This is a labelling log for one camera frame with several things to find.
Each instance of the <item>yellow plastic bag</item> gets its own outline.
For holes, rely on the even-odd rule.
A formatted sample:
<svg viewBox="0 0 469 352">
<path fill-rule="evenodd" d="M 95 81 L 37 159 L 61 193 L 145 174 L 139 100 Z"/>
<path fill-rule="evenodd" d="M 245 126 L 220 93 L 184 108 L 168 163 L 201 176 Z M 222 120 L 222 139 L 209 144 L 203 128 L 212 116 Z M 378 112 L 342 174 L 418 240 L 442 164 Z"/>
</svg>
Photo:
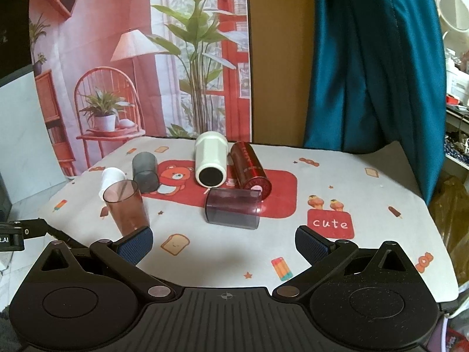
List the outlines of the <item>yellow plastic bag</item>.
<svg viewBox="0 0 469 352">
<path fill-rule="evenodd" d="M 448 178 L 428 206 L 453 262 L 459 286 L 469 281 L 469 194 L 456 177 Z"/>
</svg>

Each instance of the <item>tile floor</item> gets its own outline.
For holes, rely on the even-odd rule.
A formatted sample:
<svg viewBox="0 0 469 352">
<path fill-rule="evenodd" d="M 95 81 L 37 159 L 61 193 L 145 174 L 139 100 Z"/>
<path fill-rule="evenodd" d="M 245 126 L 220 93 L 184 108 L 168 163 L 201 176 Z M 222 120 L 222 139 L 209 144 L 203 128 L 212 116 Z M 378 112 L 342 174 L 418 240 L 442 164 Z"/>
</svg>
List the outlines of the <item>tile floor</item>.
<svg viewBox="0 0 469 352">
<path fill-rule="evenodd" d="M 43 190 L 15 204 L 11 209 L 9 221 L 30 220 L 38 217 L 39 208 L 50 200 L 67 182 Z M 0 252 L 0 311 L 10 304 L 34 262 L 47 244 L 54 238 L 44 237 L 24 240 L 23 251 Z"/>
</svg>

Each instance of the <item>chair leg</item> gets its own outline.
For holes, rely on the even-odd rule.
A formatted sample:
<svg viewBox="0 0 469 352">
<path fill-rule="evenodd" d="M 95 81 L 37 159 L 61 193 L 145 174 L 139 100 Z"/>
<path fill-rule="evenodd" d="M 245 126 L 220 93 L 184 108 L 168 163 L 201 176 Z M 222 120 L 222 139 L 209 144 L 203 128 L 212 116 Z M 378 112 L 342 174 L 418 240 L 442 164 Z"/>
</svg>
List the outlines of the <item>chair leg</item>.
<svg viewBox="0 0 469 352">
<path fill-rule="evenodd" d="M 103 145 L 101 144 L 100 141 L 98 141 L 98 145 L 99 145 L 99 150 L 101 151 L 101 158 L 104 158 Z"/>
<path fill-rule="evenodd" d="M 90 155 L 88 153 L 88 146 L 86 144 L 86 140 L 83 139 L 83 148 L 85 149 L 85 158 L 86 158 L 86 166 L 88 169 L 91 168 L 91 164 L 90 164 Z"/>
</svg>

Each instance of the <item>red thermos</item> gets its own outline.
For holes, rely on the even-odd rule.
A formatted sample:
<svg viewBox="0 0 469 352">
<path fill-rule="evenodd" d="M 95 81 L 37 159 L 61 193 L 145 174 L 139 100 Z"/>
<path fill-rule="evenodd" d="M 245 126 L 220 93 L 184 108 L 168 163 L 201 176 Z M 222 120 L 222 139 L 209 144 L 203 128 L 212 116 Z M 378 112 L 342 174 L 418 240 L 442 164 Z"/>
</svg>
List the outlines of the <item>red thermos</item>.
<svg viewBox="0 0 469 352">
<path fill-rule="evenodd" d="M 240 188 L 260 190 L 262 200 L 265 200 L 272 191 L 272 184 L 251 145 L 247 142 L 236 142 L 231 147 L 230 155 Z"/>
</svg>

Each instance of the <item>lampshade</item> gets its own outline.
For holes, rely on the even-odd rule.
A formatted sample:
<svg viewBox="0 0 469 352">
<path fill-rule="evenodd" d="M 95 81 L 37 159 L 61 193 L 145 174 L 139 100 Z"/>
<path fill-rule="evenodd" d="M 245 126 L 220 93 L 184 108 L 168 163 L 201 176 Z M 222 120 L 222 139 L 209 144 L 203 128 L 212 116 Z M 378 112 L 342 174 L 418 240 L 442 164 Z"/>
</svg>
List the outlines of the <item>lampshade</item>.
<svg viewBox="0 0 469 352">
<path fill-rule="evenodd" d="M 138 29 L 123 33 L 114 50 L 111 61 L 158 53 L 158 47 Z"/>
</svg>

